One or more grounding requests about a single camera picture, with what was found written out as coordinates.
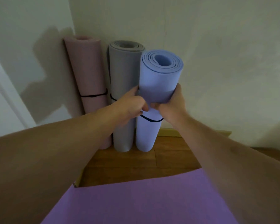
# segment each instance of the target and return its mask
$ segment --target black elastic band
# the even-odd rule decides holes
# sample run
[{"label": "black elastic band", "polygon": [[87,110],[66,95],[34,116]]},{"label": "black elastic band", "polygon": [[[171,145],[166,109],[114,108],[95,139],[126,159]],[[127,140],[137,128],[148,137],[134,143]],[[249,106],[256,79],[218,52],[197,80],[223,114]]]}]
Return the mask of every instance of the black elastic band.
[{"label": "black elastic band", "polygon": [[112,100],[117,101],[115,98],[113,98],[113,97],[112,97],[112,95],[111,95],[111,94],[110,94],[110,97],[111,97],[111,99],[112,99]]},{"label": "black elastic band", "polygon": [[102,93],[102,94],[95,94],[95,95],[88,95],[88,96],[82,96],[80,94],[80,97],[98,97],[98,96],[103,96],[103,95],[107,95],[108,94],[108,89],[106,88],[106,92]]},{"label": "black elastic band", "polygon": [[149,122],[160,122],[164,119],[164,118],[162,118],[161,120],[152,120],[152,119],[149,119],[149,118],[145,117],[144,115],[141,115],[141,117],[148,120]]}]

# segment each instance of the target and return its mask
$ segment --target white door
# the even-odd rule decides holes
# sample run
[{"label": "white door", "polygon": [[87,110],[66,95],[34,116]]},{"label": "white door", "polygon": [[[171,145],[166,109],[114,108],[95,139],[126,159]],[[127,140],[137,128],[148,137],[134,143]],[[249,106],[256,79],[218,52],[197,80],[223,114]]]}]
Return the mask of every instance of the white door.
[{"label": "white door", "polygon": [[36,126],[0,64],[0,136]]}]

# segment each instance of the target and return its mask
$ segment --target person's right arm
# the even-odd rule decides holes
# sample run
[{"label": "person's right arm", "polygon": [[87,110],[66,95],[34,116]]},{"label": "person's right arm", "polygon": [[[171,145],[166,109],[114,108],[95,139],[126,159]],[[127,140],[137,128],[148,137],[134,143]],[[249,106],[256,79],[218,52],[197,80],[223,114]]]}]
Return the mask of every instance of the person's right arm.
[{"label": "person's right arm", "polygon": [[280,162],[191,118],[180,84],[151,104],[179,131],[239,223],[280,223]]}]

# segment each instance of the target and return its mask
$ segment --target forearm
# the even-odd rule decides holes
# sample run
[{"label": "forearm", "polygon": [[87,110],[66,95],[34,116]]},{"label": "forearm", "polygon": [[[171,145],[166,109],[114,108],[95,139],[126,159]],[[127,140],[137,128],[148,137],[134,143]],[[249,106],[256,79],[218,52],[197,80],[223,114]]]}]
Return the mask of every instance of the forearm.
[{"label": "forearm", "polygon": [[173,126],[240,223],[280,223],[280,162],[187,115]]},{"label": "forearm", "polygon": [[111,109],[0,138],[0,222],[42,221],[118,124]]}]

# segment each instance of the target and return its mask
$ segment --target hand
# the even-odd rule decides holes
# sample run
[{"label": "hand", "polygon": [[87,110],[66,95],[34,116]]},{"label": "hand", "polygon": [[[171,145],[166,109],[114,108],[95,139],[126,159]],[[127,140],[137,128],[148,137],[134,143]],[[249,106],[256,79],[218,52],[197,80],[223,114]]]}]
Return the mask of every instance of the hand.
[{"label": "hand", "polygon": [[175,91],[166,104],[151,103],[150,106],[160,112],[162,117],[174,125],[176,117],[180,115],[188,115],[184,97],[182,95],[182,86],[178,83]]},{"label": "hand", "polygon": [[130,119],[142,115],[142,110],[148,111],[148,105],[144,98],[136,96],[138,89],[139,86],[135,86],[114,103],[116,108],[121,110],[120,125],[125,125]]}]

